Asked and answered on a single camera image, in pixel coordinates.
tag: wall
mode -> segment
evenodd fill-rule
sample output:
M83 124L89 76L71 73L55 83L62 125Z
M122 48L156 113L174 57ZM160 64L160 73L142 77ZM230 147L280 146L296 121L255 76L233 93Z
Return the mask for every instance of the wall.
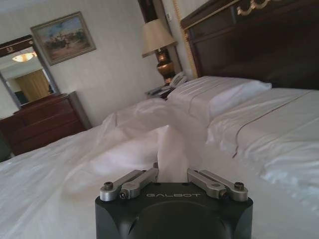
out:
M27 34L30 27L81 11L97 50L50 67L61 92L76 91L93 125L110 113L145 99L163 84L154 55L142 58L143 16L137 0L48 0L0 14L0 42ZM14 104L0 86L0 117Z
M13 92L19 92L21 91L21 88L20 86L18 85L18 83L15 81L15 78L13 79L9 79L7 80L7 82L9 83L10 85L10 88Z
M202 6L207 1L208 0L176 0L181 15L181 19L192 13L194 10ZM180 30L179 21L177 19L177 15L174 9L173 0L162 0L162 2L165 8L165 12L169 13L172 18L171 21L168 21L168 23L172 31L173 37L178 42L176 49L179 55L183 71L187 74L189 78L192 79L193 72L187 57L187 52L183 41L183 36Z
M6 90L2 81L0 81L0 119L10 116L18 110L11 96Z

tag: pillow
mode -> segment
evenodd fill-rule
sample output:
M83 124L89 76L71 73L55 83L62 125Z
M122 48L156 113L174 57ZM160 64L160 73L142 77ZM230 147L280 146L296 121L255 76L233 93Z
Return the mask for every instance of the pillow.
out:
M168 101L208 126L216 116L270 88L270 83L256 80L204 76L177 87Z

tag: wooden headboard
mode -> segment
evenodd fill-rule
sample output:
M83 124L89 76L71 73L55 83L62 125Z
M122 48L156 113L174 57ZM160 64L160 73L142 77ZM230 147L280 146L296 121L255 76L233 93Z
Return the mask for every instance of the wooden headboard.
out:
M318 10L319 0L210 0L181 26L199 77L319 90Z

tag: picture frame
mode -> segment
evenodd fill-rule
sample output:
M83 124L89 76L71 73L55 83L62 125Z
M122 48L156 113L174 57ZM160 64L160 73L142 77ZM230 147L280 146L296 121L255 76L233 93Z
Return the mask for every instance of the picture frame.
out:
M31 27L50 66L96 49L80 11Z

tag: metal bracket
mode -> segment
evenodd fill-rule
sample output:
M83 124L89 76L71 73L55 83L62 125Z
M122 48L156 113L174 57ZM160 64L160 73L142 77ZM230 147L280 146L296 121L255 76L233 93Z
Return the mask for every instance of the metal bracket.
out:
M106 182L100 189L100 199L109 202L119 195L122 199L135 198L146 185L156 182L158 174L158 164L154 163L154 168L148 171L134 170L115 182Z
M100 199L104 202L115 200L118 197L124 183L139 177L143 173L144 172L141 170L134 170L115 182L106 182L100 189Z
M205 190L211 198L220 199L226 194L234 201L244 202L248 200L248 190L241 182L232 183L207 170L187 170L188 180Z
M149 183L156 182L159 174L158 168L151 168L133 181L126 182L122 185L120 191L121 199L136 198L140 195L140 191Z

